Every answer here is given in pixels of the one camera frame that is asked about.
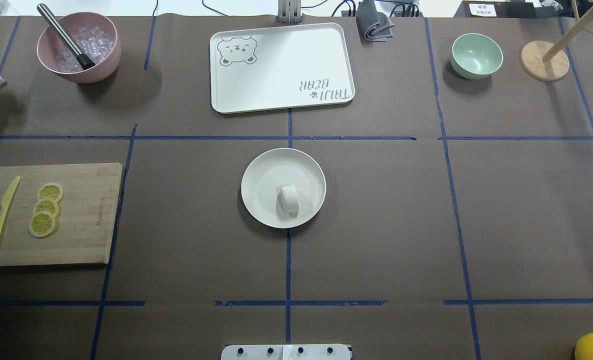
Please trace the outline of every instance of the black tip of utensil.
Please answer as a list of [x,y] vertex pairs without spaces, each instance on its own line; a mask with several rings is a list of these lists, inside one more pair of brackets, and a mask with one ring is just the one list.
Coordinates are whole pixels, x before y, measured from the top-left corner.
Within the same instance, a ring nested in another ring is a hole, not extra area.
[[81,68],[83,70],[87,70],[95,66],[95,63],[92,60],[90,60],[90,57],[88,57],[88,55],[86,54],[80,54],[79,56],[77,56],[76,61],[78,61],[79,64],[81,64]]

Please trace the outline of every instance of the silver handle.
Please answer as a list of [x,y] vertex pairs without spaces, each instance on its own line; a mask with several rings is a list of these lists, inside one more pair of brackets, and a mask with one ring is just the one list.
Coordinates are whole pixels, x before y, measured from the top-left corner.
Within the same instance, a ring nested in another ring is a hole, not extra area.
[[63,40],[65,45],[68,47],[68,49],[70,49],[70,51],[72,51],[72,54],[74,54],[75,57],[78,57],[84,53],[81,51],[81,48],[79,48],[79,45],[75,43],[74,39],[70,37],[70,34],[68,34],[68,32],[63,28],[59,20],[57,20],[47,5],[38,4],[36,5],[36,9],[38,10],[38,13],[43,16],[43,19],[47,21],[50,27],[55,30],[56,34],[58,34],[58,37]]

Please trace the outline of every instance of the bear drawing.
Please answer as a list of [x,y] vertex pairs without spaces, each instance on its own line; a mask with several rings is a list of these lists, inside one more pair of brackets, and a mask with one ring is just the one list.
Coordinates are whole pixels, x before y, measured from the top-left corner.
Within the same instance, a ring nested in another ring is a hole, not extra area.
[[256,62],[255,50],[257,41],[252,35],[238,38],[223,38],[216,46],[221,53],[219,63],[223,66],[230,66],[232,63],[245,62],[254,64]]

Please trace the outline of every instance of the white plate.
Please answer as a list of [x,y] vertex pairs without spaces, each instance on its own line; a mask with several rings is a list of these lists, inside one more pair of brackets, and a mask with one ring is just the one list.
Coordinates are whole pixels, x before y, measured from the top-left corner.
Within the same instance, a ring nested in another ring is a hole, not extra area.
[[212,107],[222,114],[347,103],[354,80],[338,23],[217,32]]
[[[281,187],[294,185],[299,211],[289,214],[279,200]],[[272,228],[294,228],[312,219],[326,198],[326,176],[303,151],[274,148],[258,155],[245,169],[241,197],[250,214]]]

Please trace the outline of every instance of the yellow knife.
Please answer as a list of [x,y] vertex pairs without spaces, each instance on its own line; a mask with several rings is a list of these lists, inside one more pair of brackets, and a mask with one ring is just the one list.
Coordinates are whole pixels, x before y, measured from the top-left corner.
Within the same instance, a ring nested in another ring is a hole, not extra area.
[[6,221],[6,215],[8,214],[8,209],[10,208],[10,202],[13,200],[13,195],[17,187],[19,186],[19,182],[21,180],[21,176],[17,176],[12,180],[10,186],[3,194],[3,198],[1,199],[1,214],[0,214],[0,237],[1,237],[1,230],[4,228],[4,221]]

